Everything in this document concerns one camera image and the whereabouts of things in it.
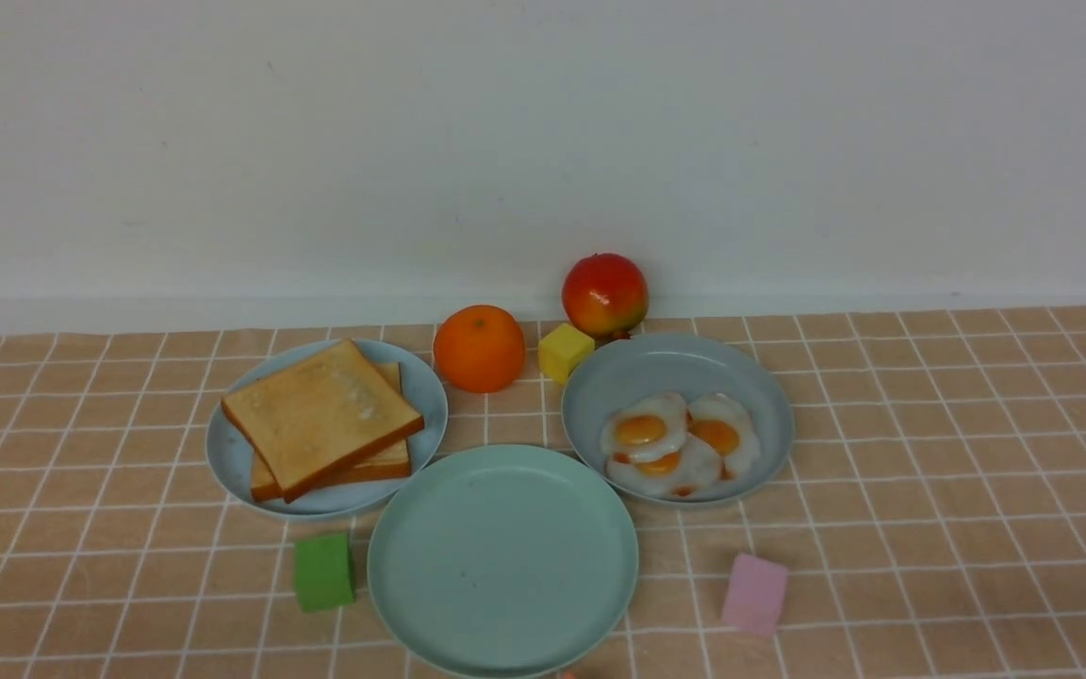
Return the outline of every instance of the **empty plate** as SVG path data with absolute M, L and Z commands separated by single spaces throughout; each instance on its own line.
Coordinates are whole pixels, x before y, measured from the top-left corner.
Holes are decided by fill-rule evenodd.
M 392 498 L 367 580 L 384 626 L 422 662 L 492 679 L 545 675 L 597 646 L 639 564 L 631 517 L 596 474 L 498 444 L 437 461 Z

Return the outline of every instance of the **pink cube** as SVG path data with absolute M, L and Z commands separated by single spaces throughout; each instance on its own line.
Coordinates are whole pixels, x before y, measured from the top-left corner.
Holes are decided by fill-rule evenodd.
M 787 568 L 741 554 L 732 566 L 728 598 L 723 602 L 723 621 L 749 634 L 772 637 L 782 617 Z

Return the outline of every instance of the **orange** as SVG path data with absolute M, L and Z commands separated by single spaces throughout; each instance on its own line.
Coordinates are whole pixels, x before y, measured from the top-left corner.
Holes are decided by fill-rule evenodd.
M 506 310 L 467 306 L 434 335 L 434 365 L 460 390 L 491 394 L 518 379 L 526 364 L 526 337 Z

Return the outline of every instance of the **red apple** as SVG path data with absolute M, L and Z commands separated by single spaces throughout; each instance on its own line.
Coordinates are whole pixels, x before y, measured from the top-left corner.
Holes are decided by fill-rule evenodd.
M 647 282 L 622 254 L 582 259 L 564 279 L 564 313 L 594 340 L 621 340 L 647 314 Z

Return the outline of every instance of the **egg white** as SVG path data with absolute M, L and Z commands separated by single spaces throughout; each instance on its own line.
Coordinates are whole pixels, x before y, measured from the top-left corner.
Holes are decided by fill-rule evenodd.
M 761 456 L 761 443 L 754 429 L 754 418 L 742 405 L 727 394 L 706 394 L 690 403 L 694 422 L 717 419 L 736 431 L 740 443 L 723 454 L 724 478 L 741 478 Z
M 684 500 L 693 499 L 691 495 L 699 490 L 709 489 L 723 474 L 723 461 L 719 458 L 719 453 L 694 436 L 682 443 L 680 455 L 682 458 L 677 467 L 665 476 L 649 476 L 633 464 L 620 463 L 611 456 L 606 460 L 606 476 L 622 489 L 641 495 Z M 685 493 L 678 494 L 678 490 L 685 490 Z
M 615 430 L 620 422 L 647 414 L 659 417 L 660 422 L 665 423 L 664 436 L 639 447 L 624 447 L 624 444 L 617 442 Z M 682 447 L 685 439 L 685 399 L 682 399 L 682 395 L 675 391 L 660 391 L 649 397 L 643 397 L 636 403 L 611 413 L 606 425 L 603 425 L 599 444 L 607 460 L 615 453 L 622 453 L 632 463 L 645 463 L 645 461 L 658 461 L 662 456 L 675 452 L 678 448 Z

